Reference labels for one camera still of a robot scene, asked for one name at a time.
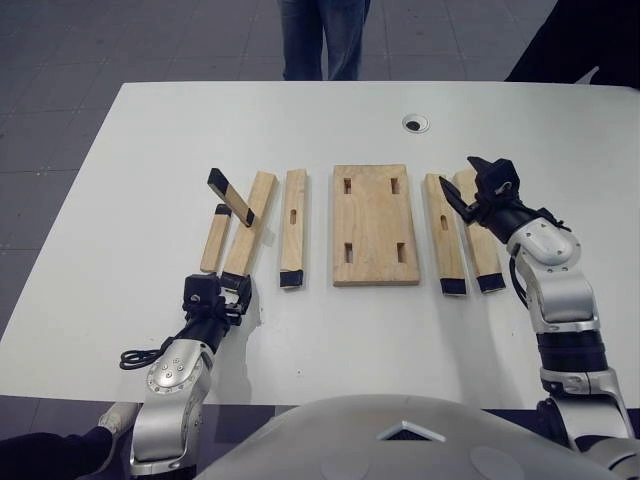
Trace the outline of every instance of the person's leg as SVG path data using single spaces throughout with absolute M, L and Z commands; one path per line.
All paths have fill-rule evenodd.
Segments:
M 596 66 L 594 24 L 603 1 L 559 0 L 507 82 L 575 83 Z
M 278 0 L 285 80 L 322 80 L 322 20 L 317 0 Z
M 371 0 L 318 0 L 329 54 L 328 80 L 357 80 Z
M 104 427 L 83 436 L 32 433 L 1 441 L 0 465 L 6 478 L 72 480 L 98 470 L 112 442 Z
M 640 89 L 640 2 L 609 0 L 600 15 L 595 35 L 602 48 L 594 85 L 620 85 Z
M 6 478 L 72 480 L 106 468 L 116 442 L 135 422 L 139 405 L 114 403 L 85 435 L 32 433 L 0 441 Z

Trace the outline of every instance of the rectangular slot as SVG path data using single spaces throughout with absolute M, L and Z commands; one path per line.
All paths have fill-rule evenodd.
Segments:
M 344 244 L 344 263 L 353 263 L 353 245 L 351 243 Z
M 398 250 L 398 263 L 407 263 L 407 252 L 404 243 L 397 243 L 396 249 Z

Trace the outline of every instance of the wooden board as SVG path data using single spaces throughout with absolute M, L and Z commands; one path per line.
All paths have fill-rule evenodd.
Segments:
M 262 232 L 262 217 L 267 211 L 271 194 L 277 183 L 278 180 L 272 173 L 258 172 L 256 174 L 249 194 L 249 207 L 251 207 L 255 218 L 250 227 L 238 225 L 231 250 L 224 264 L 223 275 L 226 273 L 244 277 L 249 273 L 253 252 Z
M 465 295 L 465 274 L 460 254 L 456 214 L 444 197 L 440 186 L 440 175 L 427 174 L 424 183 L 442 293 Z
M 282 256 L 280 260 L 280 286 L 283 288 L 302 285 L 306 188 L 306 170 L 289 170 L 287 172 L 282 209 Z
M 475 202 L 477 191 L 475 178 L 476 172 L 472 168 L 458 172 L 453 177 L 454 185 L 460 190 L 462 199 L 469 205 Z M 480 283 L 487 280 L 487 283 L 491 285 L 491 287 L 484 288 L 481 284 L 481 290 L 486 292 L 504 288 L 502 267 L 498 259 L 493 234 L 477 223 L 466 225 L 465 231 L 476 278 Z
M 219 204 L 213 215 L 207 243 L 202 253 L 202 261 L 200 262 L 201 272 L 212 273 L 218 271 L 220 255 L 222 254 L 224 242 L 227 239 L 230 223 L 231 209 L 224 203 Z
M 334 167 L 333 284 L 419 282 L 405 166 Z

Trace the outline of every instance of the wooden plank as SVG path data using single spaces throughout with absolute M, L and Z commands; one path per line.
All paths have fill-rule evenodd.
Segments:
M 460 190 L 462 199 L 467 204 L 475 202 L 477 191 L 475 178 L 476 172 L 472 168 L 458 172 L 453 176 L 453 183 Z M 471 251 L 473 270 L 480 290 L 487 293 L 505 288 L 493 234 L 477 223 L 466 225 L 465 231 Z
M 211 169 L 207 185 L 209 185 L 211 190 L 236 214 L 246 227 L 251 226 L 255 217 L 254 212 L 251 211 L 249 205 L 247 205 L 240 194 L 236 192 L 236 189 L 233 188 L 220 169 Z
M 427 174 L 424 183 L 442 293 L 466 295 L 464 265 L 460 254 L 455 213 L 444 197 L 440 186 L 440 175 Z
M 419 282 L 405 166 L 334 167 L 333 284 Z
M 220 264 L 220 255 L 224 247 L 229 232 L 229 224 L 231 223 L 231 209 L 224 203 L 216 207 L 216 212 L 211 221 L 209 228 L 209 236 L 202 253 L 202 261 L 200 262 L 200 271 L 212 273 L 218 271 Z
M 249 194 L 249 207 L 255 218 L 250 227 L 238 225 L 231 250 L 224 264 L 223 275 L 244 277 L 249 274 L 251 260 L 263 227 L 263 216 L 267 211 L 271 194 L 278 180 L 272 173 L 258 172 Z
M 304 223 L 307 171 L 289 170 L 282 210 L 282 256 L 280 286 L 299 287 L 304 276 Z

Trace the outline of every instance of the floor tile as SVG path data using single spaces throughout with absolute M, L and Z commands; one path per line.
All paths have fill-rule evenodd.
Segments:
M 463 22 L 513 20 L 504 0 L 445 0 L 445 2 L 452 20 Z
M 79 169 L 106 116 L 107 110 L 78 110 L 60 138 L 47 169 Z
M 124 25 L 71 27 L 52 63 L 99 62 L 106 60 L 124 34 Z
M 40 3 L 11 2 L 0 5 L 0 35 L 11 35 L 27 24 L 41 7 Z
M 364 55 L 360 67 L 360 80 L 389 80 L 389 57 Z
M 141 0 L 105 1 L 90 0 L 82 12 L 79 26 L 125 25 L 140 9 Z
M 185 31 L 183 20 L 130 23 L 111 54 L 116 60 L 171 58 Z
M 48 65 L 16 105 L 16 112 L 71 110 L 80 102 L 100 71 L 97 63 Z
M 0 337 L 4 334 L 36 258 L 36 250 L 0 250 Z M 2 433 L 3 422 L 0 421 L 0 434 Z
M 453 23 L 465 57 L 519 57 L 525 49 L 515 22 Z
M 387 21 L 390 22 L 407 18 L 420 18 L 427 22 L 449 20 L 444 0 L 383 0 L 382 5 Z
M 198 0 L 136 0 L 137 8 L 130 13 L 131 21 L 162 22 L 167 19 L 188 20 Z
M 0 38 L 3 67 L 33 67 L 47 61 L 56 51 L 67 28 L 53 25 L 20 30 Z
M 83 435 L 98 424 L 100 416 L 111 406 L 109 402 L 81 402 L 43 398 L 33 419 L 31 432 L 56 435 Z
M 77 25 L 84 10 L 88 7 L 87 0 L 55 0 L 42 2 L 41 8 L 31 18 L 33 26 L 48 25 Z
M 221 405 L 216 442 L 240 443 L 269 421 L 275 412 L 269 405 Z
M 241 63 L 240 57 L 176 58 L 165 80 L 237 80 Z
M 46 166 L 72 118 L 72 112 L 40 112 L 7 119 L 0 127 L 0 172 Z
M 0 396 L 0 440 L 29 433 L 38 402 L 37 398 Z
M 549 16 L 557 0 L 504 0 L 517 19 L 543 20 Z
M 391 80 L 464 80 L 458 55 L 392 55 Z
M 42 248 L 76 174 L 76 171 L 45 172 L 38 176 L 34 194 L 9 235 L 9 248 Z
M 109 108 L 124 82 L 161 82 L 169 60 L 112 61 L 102 66 L 82 108 Z
M 251 17 L 194 14 L 187 24 L 177 57 L 237 57 L 244 54 Z
M 284 60 L 282 57 L 247 57 L 240 68 L 240 80 L 282 80 Z
M 449 20 L 425 21 L 422 17 L 387 22 L 391 55 L 457 54 L 458 46 Z
M 467 57 L 464 60 L 467 80 L 502 82 L 511 73 L 517 57 Z
M 9 240 L 9 234 L 37 183 L 33 172 L 0 173 L 0 249 Z
M 362 51 L 365 55 L 386 55 L 387 33 L 385 31 L 385 21 L 381 14 L 369 14 L 364 26 L 362 39 Z
M 208 18 L 210 21 L 228 19 L 231 24 L 240 25 L 252 19 L 258 8 L 258 0 L 200 0 L 196 6 L 194 16 Z
M 36 67 L 0 69 L 0 113 L 9 113 L 38 74 Z
M 517 20 L 516 25 L 518 26 L 518 30 L 522 34 L 522 38 L 524 38 L 525 43 L 528 45 L 533 37 L 535 37 L 536 33 L 544 23 L 542 19 L 531 19 L 531 20 Z
M 282 26 L 273 16 L 256 16 L 251 27 L 246 54 L 250 57 L 282 55 Z

